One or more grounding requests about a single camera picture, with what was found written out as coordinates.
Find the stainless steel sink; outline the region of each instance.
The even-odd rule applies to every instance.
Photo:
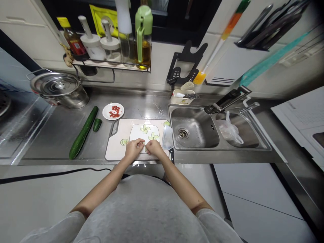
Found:
[[[264,134],[241,108],[227,108],[230,120],[239,129],[243,144],[227,141],[219,130],[217,120],[225,120],[225,113],[207,114],[203,107],[170,105],[169,114],[173,129],[174,147],[177,150],[261,150],[270,151]]]
[[[176,108],[171,114],[174,138],[185,148],[211,148],[219,144],[212,118],[204,110]]]

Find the green bottle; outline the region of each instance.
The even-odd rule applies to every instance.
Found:
[[[135,15],[135,62],[146,66],[151,65],[153,15],[149,6],[140,6]]]

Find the small white plate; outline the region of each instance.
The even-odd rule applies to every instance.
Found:
[[[110,114],[109,112],[112,111],[114,113],[116,113],[116,111],[112,110],[112,107],[113,106],[118,106],[120,107],[120,110],[119,110],[119,114],[120,116],[119,117],[110,117]],[[106,105],[105,108],[102,110],[102,115],[104,116],[104,118],[106,118],[107,120],[118,120],[119,118],[121,118],[125,113],[125,109],[124,107],[119,104],[119,103],[110,103],[109,105]]]

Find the yellow paper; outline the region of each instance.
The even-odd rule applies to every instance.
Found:
[[[102,27],[101,20],[106,19],[110,24],[110,33],[114,37],[118,37],[118,23],[117,23],[117,11],[107,8],[99,8],[89,4],[94,25],[96,27],[97,35],[100,37],[105,36],[105,31]]]

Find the sink drain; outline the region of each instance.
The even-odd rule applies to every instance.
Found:
[[[178,135],[182,139],[187,139],[189,137],[189,131],[185,128],[181,128],[178,130]]]

